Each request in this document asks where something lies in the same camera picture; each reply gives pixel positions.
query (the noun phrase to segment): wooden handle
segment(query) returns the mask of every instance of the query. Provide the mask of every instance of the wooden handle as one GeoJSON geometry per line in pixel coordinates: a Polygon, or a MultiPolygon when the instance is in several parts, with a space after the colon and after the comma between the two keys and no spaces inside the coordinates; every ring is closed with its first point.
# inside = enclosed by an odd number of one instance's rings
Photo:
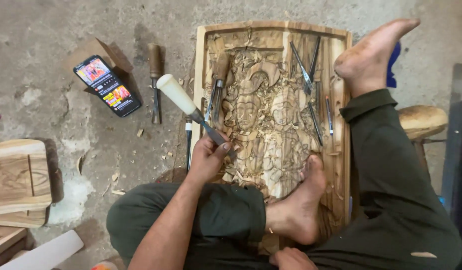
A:
{"type": "Polygon", "coordinates": [[[226,81],[226,77],[228,76],[228,71],[230,69],[230,55],[227,53],[222,53],[218,59],[218,68],[217,74],[218,80],[226,81]]]}
{"type": "Polygon", "coordinates": [[[161,49],[158,44],[148,44],[148,63],[150,64],[150,77],[159,78],[162,76],[161,72],[161,49]]]}

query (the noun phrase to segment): smartphone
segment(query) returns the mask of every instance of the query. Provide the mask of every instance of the smartphone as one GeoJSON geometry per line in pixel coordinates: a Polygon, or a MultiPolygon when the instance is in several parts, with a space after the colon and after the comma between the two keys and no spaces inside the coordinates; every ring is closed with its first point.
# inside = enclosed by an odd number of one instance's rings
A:
{"type": "Polygon", "coordinates": [[[99,55],[84,60],[73,68],[73,72],[119,117],[125,117],[141,107],[138,98],[126,89],[99,55]]]}

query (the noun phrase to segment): trousers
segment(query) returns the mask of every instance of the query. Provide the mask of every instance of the trousers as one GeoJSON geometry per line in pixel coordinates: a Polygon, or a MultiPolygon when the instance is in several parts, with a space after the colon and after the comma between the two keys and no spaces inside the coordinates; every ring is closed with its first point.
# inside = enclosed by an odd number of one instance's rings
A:
{"type": "MultiPolygon", "coordinates": [[[[302,251],[319,269],[454,269],[462,240],[402,129],[387,89],[352,99],[349,123],[364,211],[320,246],[302,251]],[[429,252],[436,258],[411,255],[429,252]]],[[[109,210],[111,244],[127,266],[179,184],[140,185],[109,210]]],[[[262,194],[253,187],[207,184],[198,200],[185,269],[276,269],[246,243],[261,241],[262,194]]]]}

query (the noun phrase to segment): stained floor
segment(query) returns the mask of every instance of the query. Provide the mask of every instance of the stained floor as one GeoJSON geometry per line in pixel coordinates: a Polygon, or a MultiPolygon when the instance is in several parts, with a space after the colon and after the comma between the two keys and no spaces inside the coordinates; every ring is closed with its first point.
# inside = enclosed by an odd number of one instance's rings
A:
{"type": "MultiPolygon", "coordinates": [[[[150,105],[147,43],[165,46],[165,72],[184,78],[192,68],[200,25],[305,21],[348,29],[357,41],[398,17],[422,19],[422,25],[403,38],[405,50],[394,65],[398,87],[392,93],[399,108],[429,104],[448,110],[452,67],[462,63],[462,0],[0,1],[0,141],[47,139],[56,151],[56,173],[62,175],[63,199],[51,207],[49,224],[32,230],[36,243],[76,228],[86,248],[62,269],[88,269],[115,258],[105,218],[118,195],[102,194],[117,167],[120,178],[112,188],[128,190],[183,163],[182,156],[161,157],[185,143],[179,137],[182,114],[167,98],[163,124],[154,126],[148,107],[120,119],[96,97],[73,90],[62,61],[78,43],[94,36],[116,42],[134,66],[144,105],[150,105]],[[138,138],[141,128],[144,135],[138,138]],[[86,158],[79,175],[76,160],[82,155],[86,158]]],[[[437,193],[444,150],[444,144],[426,145],[437,193]]]]}

